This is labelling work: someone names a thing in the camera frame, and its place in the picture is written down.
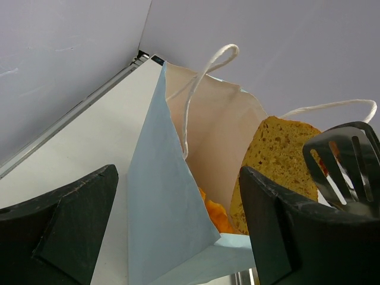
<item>white rope handle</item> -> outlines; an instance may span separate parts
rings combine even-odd
[[[281,116],[280,118],[287,118],[289,116],[301,114],[301,113],[306,113],[310,112],[313,110],[320,110],[320,109],[327,109],[331,107],[336,107],[336,106],[342,106],[342,105],[348,105],[348,104],[353,104],[353,103],[366,103],[371,105],[370,112],[367,117],[363,120],[364,123],[369,123],[370,120],[372,120],[373,116],[375,116],[376,110],[378,108],[378,105],[376,104],[375,101],[373,100],[365,100],[365,99],[353,99],[353,100],[346,100],[346,101],[340,101],[340,102],[334,102],[334,103],[328,103],[328,104],[321,104],[321,105],[316,105],[316,106],[310,106],[310,107],[302,107],[295,109],[293,111],[287,112],[285,115]]]
[[[232,51],[232,54],[228,59],[223,61],[220,64],[215,64],[214,66],[213,63],[215,63],[216,60],[218,60],[219,57],[224,55],[228,50]],[[186,159],[188,154],[189,154],[189,147],[188,147],[188,119],[189,119],[189,107],[190,107],[190,101],[192,96],[194,95],[195,91],[197,90],[200,82],[202,81],[203,77],[214,70],[217,70],[218,68],[221,68],[225,65],[227,65],[229,62],[235,59],[239,54],[239,48],[236,45],[227,45],[222,47],[220,50],[218,50],[215,55],[207,62],[207,65],[203,69],[203,71],[199,72],[196,76],[191,78],[189,82],[186,83],[184,87],[182,87],[180,90],[178,90],[176,93],[171,95],[166,99],[166,101],[169,101],[175,97],[177,97],[181,92],[184,91],[189,85],[191,84],[191,88],[189,90],[188,98],[185,103],[185,113],[183,114],[183,125],[182,125],[182,144],[183,144],[183,159]]]

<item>spatula head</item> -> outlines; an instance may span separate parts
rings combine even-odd
[[[330,205],[355,214],[379,217],[380,162],[376,153],[378,139],[372,128],[369,131],[366,128],[375,143],[373,146],[367,132],[362,129],[363,125],[356,128],[347,124],[329,129],[303,146],[303,156],[314,182]],[[339,199],[316,162],[315,153],[323,162],[328,176],[336,184],[344,201]]]

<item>bread slice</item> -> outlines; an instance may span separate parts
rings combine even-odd
[[[277,184],[317,201],[317,187],[303,159],[302,147],[320,133],[306,123],[270,116],[260,123],[242,166],[250,166]],[[239,178],[233,190],[230,215],[235,228],[248,235]]]

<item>light blue paper bag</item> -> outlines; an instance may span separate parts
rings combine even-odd
[[[234,54],[210,68],[229,49]],[[201,284],[255,266],[249,237],[220,234],[197,187],[228,211],[245,151],[267,116],[239,86],[204,76],[237,54],[224,47],[198,76],[162,68],[128,171],[129,285]]]

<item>orange item in bag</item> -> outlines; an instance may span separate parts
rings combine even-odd
[[[224,207],[218,203],[212,202],[212,200],[206,201],[206,193],[199,188],[202,199],[205,203],[206,210],[210,216],[210,220],[220,233],[235,233],[230,221],[228,220],[227,212]]]

